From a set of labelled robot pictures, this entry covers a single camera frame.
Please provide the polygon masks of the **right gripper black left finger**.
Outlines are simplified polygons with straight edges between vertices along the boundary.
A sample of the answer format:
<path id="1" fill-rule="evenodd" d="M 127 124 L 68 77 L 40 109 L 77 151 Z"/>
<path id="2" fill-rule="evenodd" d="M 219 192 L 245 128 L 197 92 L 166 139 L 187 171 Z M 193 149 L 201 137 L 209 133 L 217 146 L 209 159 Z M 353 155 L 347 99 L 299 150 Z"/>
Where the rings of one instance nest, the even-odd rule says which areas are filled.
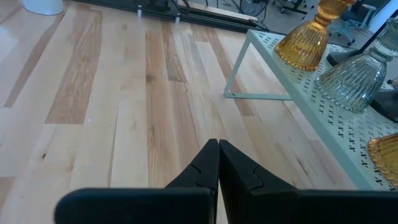
<path id="1" fill-rule="evenodd" d="M 163 188 L 85 188 L 62 197 L 54 210 L 63 224 L 215 223 L 220 146 L 209 139 Z"/>

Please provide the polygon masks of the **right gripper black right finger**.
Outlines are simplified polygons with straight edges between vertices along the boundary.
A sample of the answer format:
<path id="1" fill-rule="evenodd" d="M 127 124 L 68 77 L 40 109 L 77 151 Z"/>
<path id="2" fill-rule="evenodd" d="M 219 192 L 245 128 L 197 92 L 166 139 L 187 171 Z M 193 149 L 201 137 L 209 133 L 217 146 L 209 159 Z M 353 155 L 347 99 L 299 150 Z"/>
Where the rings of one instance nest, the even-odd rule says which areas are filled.
<path id="1" fill-rule="evenodd" d="M 302 190 L 220 141 L 220 185 L 230 223 L 397 224 L 397 193 Z"/>

